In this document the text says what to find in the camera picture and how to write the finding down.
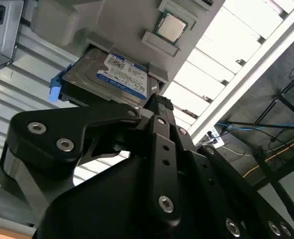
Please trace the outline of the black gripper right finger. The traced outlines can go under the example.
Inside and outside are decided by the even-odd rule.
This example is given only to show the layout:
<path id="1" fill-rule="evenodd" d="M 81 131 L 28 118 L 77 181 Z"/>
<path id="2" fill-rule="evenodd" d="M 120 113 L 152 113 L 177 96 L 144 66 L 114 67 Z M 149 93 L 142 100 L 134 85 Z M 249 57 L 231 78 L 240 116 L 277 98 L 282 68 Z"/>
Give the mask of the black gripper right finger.
<path id="1" fill-rule="evenodd" d="M 193 144 L 176 124 L 172 102 L 161 103 L 197 232 L 204 239 L 294 239 L 293 226 L 216 149 Z"/>

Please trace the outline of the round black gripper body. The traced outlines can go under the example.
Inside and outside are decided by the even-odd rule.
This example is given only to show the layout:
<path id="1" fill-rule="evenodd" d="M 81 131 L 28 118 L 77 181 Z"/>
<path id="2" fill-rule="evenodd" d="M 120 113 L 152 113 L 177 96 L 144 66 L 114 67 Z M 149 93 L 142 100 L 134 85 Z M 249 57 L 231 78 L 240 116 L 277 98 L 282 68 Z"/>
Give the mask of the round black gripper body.
<path id="1" fill-rule="evenodd" d="M 147 157 L 126 159 L 59 196 L 37 239 L 225 239 L 226 196 L 192 144 L 154 139 Z"/>

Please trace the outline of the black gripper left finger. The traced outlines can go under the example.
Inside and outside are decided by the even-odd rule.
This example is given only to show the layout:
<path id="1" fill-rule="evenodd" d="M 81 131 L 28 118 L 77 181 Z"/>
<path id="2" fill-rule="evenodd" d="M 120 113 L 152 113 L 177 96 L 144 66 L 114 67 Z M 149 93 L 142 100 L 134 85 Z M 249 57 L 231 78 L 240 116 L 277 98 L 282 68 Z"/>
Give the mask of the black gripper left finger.
<path id="1" fill-rule="evenodd" d="M 161 97 L 153 94 L 140 110 L 103 102 L 16 114 L 0 160 L 1 186 L 42 222 L 59 196 L 126 159 L 147 157 L 154 139 L 173 141 Z"/>

